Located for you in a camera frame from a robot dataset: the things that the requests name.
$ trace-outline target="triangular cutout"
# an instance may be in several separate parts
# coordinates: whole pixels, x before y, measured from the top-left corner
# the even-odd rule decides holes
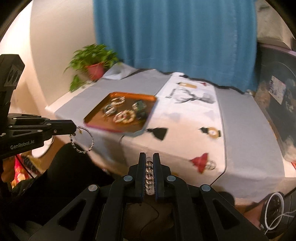
[[[75,207],[73,207],[65,216],[59,220],[59,225],[74,231],[80,219],[81,213],[85,207],[86,200],[81,200]]]
[[[239,225],[239,220],[231,214],[217,199],[213,200],[213,204],[220,218],[221,224],[225,230]]]

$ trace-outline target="person's hand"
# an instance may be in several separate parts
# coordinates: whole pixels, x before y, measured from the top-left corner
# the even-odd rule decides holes
[[[15,178],[15,157],[11,156],[9,158],[3,159],[3,172],[1,174],[1,179],[4,183],[10,183]]]

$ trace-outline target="potted plant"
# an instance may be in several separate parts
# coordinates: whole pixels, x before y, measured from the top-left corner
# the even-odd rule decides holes
[[[104,44],[87,45],[83,49],[75,51],[74,54],[65,71],[72,68],[82,73],[88,73],[93,81],[101,78],[108,69],[118,62],[116,53],[108,50]],[[73,92],[82,85],[83,81],[78,75],[75,75],[70,85],[70,91]]]

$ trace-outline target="black cable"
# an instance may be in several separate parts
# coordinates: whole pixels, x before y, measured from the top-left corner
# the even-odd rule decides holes
[[[32,174],[27,170],[27,168],[25,168],[24,164],[20,161],[19,157],[17,155],[15,155],[15,157],[17,158],[17,160],[19,161],[19,163],[22,165],[23,169],[33,178],[35,179]]]
[[[152,220],[150,220],[142,229],[141,229],[141,231],[140,231],[140,239],[142,239],[142,240],[144,240],[143,239],[143,237],[142,237],[142,231],[144,230],[144,228],[146,228],[149,224],[151,224],[152,222],[154,222],[156,219],[158,219],[159,218],[159,212],[156,210],[156,208],[155,207],[153,207],[152,205],[150,205],[149,203],[146,203],[145,202],[145,204],[148,204],[150,207],[152,207],[156,212],[157,212],[157,217],[156,218],[154,218],[154,219],[152,219]]]

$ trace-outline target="table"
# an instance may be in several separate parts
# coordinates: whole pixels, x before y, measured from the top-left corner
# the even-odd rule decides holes
[[[162,163],[187,183],[206,183],[217,191],[230,192],[237,200],[250,202],[258,202],[275,191],[287,193],[296,186],[296,171],[291,163],[283,160],[274,133],[252,96],[212,85],[206,87],[202,81],[180,77],[182,73],[172,76],[156,70],[143,73],[119,81],[100,80],[66,103],[56,101],[52,111],[55,109],[55,115],[60,119],[72,119],[76,125],[83,125],[83,118],[110,92],[156,94],[160,101],[148,127],[168,128],[163,142],[147,132],[131,138],[89,128],[96,137],[94,150],[106,165],[118,163],[128,167],[137,163],[139,152],[152,155],[157,151]],[[174,104],[173,98],[166,97],[171,95],[173,85],[177,83],[208,88],[208,94],[214,97],[216,104],[199,100]],[[221,137],[214,140],[201,132],[201,127],[209,126],[219,129]],[[77,138],[85,146],[91,143],[86,133]],[[204,152],[209,153],[217,167],[201,174],[190,159]]]

